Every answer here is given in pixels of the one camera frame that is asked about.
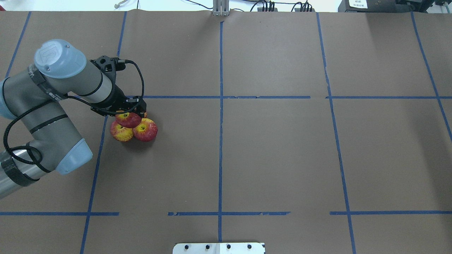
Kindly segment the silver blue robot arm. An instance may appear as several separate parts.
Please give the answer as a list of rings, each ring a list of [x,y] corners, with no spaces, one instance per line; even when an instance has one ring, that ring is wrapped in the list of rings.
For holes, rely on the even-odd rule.
[[[1,140],[1,198],[92,159],[62,100],[77,100],[102,116],[120,111],[145,116],[144,93],[129,98],[116,85],[116,73],[127,64],[138,67],[118,57],[88,60],[69,42],[52,39],[36,50],[27,69],[1,81],[1,116],[11,121]]]

